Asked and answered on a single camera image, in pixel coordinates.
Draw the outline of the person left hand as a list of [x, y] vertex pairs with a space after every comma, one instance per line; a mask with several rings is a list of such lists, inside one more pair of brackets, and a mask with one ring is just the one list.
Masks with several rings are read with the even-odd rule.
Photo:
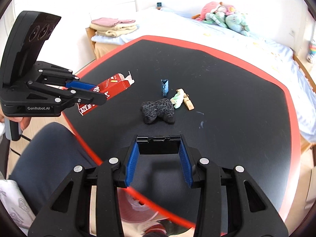
[[18, 122], [22, 130], [25, 130], [31, 122], [31, 117], [7, 117], [2, 111], [2, 108], [0, 108], [0, 114], [1, 123], [4, 123], [5, 119]]

